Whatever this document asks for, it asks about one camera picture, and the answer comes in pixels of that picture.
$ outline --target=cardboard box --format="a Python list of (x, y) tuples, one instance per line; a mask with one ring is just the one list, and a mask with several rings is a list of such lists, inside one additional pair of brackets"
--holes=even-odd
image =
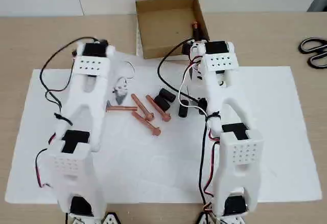
[[(199, 0), (140, 0), (136, 11), (145, 59), (164, 57), (192, 37), (195, 20), (209, 39)], [(172, 53), (180, 54), (181, 47)]]

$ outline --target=scissors handle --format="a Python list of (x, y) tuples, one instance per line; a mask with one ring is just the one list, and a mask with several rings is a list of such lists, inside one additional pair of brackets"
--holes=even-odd
[[(304, 46), (308, 42), (317, 42), (317, 43), (320, 43), (320, 45), (315, 46), (313, 48), (306, 49)], [(310, 38), (304, 39), (298, 46), (298, 50), (302, 54), (319, 53), (319, 52), (323, 52), (324, 49), (327, 50), (327, 40), (325, 40), (323, 38), (319, 38), (319, 37), (310, 37)]]
[(326, 69), (327, 68), (327, 64), (324, 64), (324, 65), (317, 65), (315, 64), (315, 61), (317, 59), (321, 59), (323, 57), (326, 57), (327, 56), (327, 52), (321, 52), (320, 54), (317, 54), (317, 55), (314, 55), (312, 57), (310, 57), (307, 61), (308, 65), (312, 68), (315, 68), (315, 69)]

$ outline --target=copper screw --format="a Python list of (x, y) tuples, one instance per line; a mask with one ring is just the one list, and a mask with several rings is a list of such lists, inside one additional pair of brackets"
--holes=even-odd
[(160, 113), (162, 119), (165, 121), (165, 122), (168, 122), (170, 121), (171, 119), (171, 116), (169, 113), (166, 113), (164, 112), (155, 102), (154, 100), (152, 99), (152, 97), (150, 95), (146, 95), (146, 98), (147, 100), (151, 103), (151, 105)]
[(110, 110), (137, 110), (137, 106), (112, 105), (106, 108), (106, 111)]
[(141, 123), (146, 125), (151, 131), (154, 136), (159, 136), (161, 134), (160, 128), (154, 127), (151, 123), (149, 123), (147, 120), (145, 120), (143, 117), (141, 117), (136, 111), (132, 111), (133, 117), (138, 119)]
[(148, 121), (152, 121), (154, 119), (154, 113), (150, 113), (145, 106), (140, 102), (136, 94), (131, 94), (132, 99), (135, 101), (135, 103), (139, 106), (139, 108), (143, 111), (145, 115), (145, 119)]

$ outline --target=table surface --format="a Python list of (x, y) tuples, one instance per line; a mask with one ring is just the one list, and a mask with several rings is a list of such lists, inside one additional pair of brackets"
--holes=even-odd
[[(327, 190), (327, 70), (307, 66), (299, 42), (327, 38), (327, 13), (215, 13), (204, 18), (211, 39), (236, 46), (240, 65), (291, 66), (305, 117), (322, 192)], [(135, 52), (135, 15), (52, 18), (0, 18), (0, 222), (64, 223), (56, 205), (12, 205), (5, 202), (7, 179), (21, 114), (33, 69), (39, 69), (64, 43), (80, 36), (109, 39), (121, 52)], [(50, 68), (70, 68), (70, 52)], [(108, 205), (126, 223), (194, 223), (199, 204)], [(247, 223), (325, 223), (327, 200), (259, 204)]]

